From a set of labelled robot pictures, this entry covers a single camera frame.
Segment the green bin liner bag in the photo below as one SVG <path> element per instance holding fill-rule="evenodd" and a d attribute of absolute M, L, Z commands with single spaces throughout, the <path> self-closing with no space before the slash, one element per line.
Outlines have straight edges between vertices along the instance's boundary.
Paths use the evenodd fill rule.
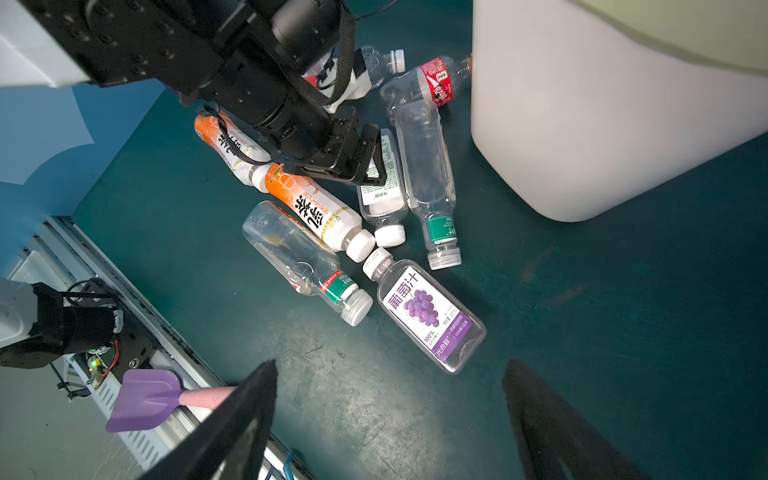
<path fill-rule="evenodd" d="M 577 1 L 612 28 L 689 63 L 765 77 L 765 1 Z"/>

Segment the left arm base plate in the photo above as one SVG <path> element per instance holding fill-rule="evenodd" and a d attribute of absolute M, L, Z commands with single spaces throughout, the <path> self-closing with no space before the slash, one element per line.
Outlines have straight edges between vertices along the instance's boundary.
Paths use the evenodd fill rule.
<path fill-rule="evenodd" d="M 66 355 L 107 350 L 118 379 L 146 365 L 158 342 L 97 278 L 57 290 L 44 282 L 1 280 L 1 365 L 42 368 Z"/>

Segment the grape juice bottle purple label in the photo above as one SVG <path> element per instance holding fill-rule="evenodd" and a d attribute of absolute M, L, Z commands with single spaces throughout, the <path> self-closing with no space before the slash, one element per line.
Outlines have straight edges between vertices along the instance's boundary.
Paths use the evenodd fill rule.
<path fill-rule="evenodd" d="M 363 271 L 384 312 L 442 371 L 459 374 L 486 337 L 484 323 L 412 260 L 377 248 Z"/>

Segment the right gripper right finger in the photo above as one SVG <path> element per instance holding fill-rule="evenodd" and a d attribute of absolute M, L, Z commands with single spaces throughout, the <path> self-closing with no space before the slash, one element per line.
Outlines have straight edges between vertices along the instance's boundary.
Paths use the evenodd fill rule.
<path fill-rule="evenodd" d="M 527 479 L 647 479 L 530 365 L 511 359 L 502 379 Z"/>

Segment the clear bottle red green label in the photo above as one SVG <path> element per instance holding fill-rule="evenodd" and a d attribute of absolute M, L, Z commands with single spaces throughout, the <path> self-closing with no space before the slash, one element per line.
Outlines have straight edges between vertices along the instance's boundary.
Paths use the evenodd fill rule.
<path fill-rule="evenodd" d="M 373 306 L 371 296 L 341 269 L 337 254 L 273 202 L 258 203 L 242 232 L 297 293 L 321 298 L 348 325 L 358 326 Z"/>

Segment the clear bottle green cap band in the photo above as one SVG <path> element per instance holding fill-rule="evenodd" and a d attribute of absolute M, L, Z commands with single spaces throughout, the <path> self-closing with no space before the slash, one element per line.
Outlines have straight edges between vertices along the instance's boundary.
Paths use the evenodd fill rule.
<path fill-rule="evenodd" d="M 429 266 L 458 266 L 456 192 L 438 109 L 419 100 L 397 108 L 394 119 L 408 205 L 420 222 Z"/>

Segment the small white label bottle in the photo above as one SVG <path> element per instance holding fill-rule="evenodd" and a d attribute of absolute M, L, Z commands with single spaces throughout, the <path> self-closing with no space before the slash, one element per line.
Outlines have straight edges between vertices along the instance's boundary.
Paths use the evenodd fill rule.
<path fill-rule="evenodd" d="M 391 130 L 381 130 L 381 146 L 386 183 L 382 186 L 358 186 L 357 194 L 360 213 L 374 228 L 377 245 L 388 248 L 406 241 L 403 221 L 408 214 L 408 205 L 398 146 Z"/>

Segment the orange label white bottle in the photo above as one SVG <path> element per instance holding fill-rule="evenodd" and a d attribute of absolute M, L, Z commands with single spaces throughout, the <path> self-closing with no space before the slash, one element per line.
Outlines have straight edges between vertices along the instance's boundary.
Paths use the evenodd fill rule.
<path fill-rule="evenodd" d="M 362 217 L 309 177 L 285 172 L 270 163 L 257 167 L 251 181 L 289 207 L 333 252 L 344 252 L 352 261 L 363 262 L 376 248 L 376 239 L 362 225 Z"/>

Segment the cola bottle red label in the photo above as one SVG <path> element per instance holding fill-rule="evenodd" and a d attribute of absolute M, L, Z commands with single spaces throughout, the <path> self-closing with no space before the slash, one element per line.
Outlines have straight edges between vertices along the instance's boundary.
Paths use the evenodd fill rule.
<path fill-rule="evenodd" d="M 440 56 L 387 81 L 379 91 L 390 122 L 395 111 L 409 103 L 431 100 L 442 107 L 452 102 L 470 87 L 471 74 L 472 55 L 461 60 Z"/>

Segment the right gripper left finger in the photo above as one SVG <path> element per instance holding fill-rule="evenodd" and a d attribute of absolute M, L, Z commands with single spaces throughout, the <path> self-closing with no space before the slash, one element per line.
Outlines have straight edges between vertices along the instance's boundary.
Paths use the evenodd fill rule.
<path fill-rule="evenodd" d="M 275 360 L 260 364 L 234 388 L 185 391 L 182 405 L 213 409 L 145 479 L 257 479 L 277 399 Z"/>

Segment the left circuit board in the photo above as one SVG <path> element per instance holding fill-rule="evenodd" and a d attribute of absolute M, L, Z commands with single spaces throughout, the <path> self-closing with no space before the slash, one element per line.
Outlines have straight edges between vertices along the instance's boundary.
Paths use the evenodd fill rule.
<path fill-rule="evenodd" d="M 87 360 L 89 379 L 88 383 L 95 388 L 100 386 L 107 376 L 114 370 L 118 363 L 118 357 L 115 356 L 111 361 L 104 361 L 98 355 L 91 355 Z"/>

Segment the orange white bottle left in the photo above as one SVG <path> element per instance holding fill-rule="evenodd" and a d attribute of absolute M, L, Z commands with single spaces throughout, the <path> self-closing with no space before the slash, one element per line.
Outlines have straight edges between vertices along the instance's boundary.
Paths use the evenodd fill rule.
<path fill-rule="evenodd" d="M 212 115 L 198 115 L 194 122 L 197 135 L 224 160 L 229 170 L 244 185 L 267 193 L 266 174 L 274 164 L 270 154 L 223 116 L 226 130 Z"/>

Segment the white trash bin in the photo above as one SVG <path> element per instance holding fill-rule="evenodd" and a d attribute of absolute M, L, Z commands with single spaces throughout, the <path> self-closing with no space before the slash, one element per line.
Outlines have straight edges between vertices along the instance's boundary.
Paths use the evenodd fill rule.
<path fill-rule="evenodd" d="M 471 136 L 531 208 L 581 222 L 767 129 L 767 81 L 642 46 L 569 1 L 477 1 Z"/>

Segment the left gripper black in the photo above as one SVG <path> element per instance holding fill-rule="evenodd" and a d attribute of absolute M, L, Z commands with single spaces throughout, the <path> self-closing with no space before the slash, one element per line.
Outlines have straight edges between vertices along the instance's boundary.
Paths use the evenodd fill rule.
<path fill-rule="evenodd" d="M 223 116 L 266 150 L 273 162 L 295 175 L 355 186 L 384 183 L 381 133 L 357 129 L 354 108 L 326 113 L 305 95 L 317 90 L 276 63 L 255 62 L 241 53 L 200 89 L 210 103 L 201 115 Z"/>

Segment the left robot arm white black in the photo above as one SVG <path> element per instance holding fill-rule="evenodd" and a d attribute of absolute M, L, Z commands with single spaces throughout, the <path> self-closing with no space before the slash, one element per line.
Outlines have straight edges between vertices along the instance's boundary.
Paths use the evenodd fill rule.
<path fill-rule="evenodd" d="M 200 101 L 240 161 L 355 186 L 387 177 L 381 134 L 328 113 L 357 59 L 342 1 L 5 1 L 5 87 L 156 79 Z"/>

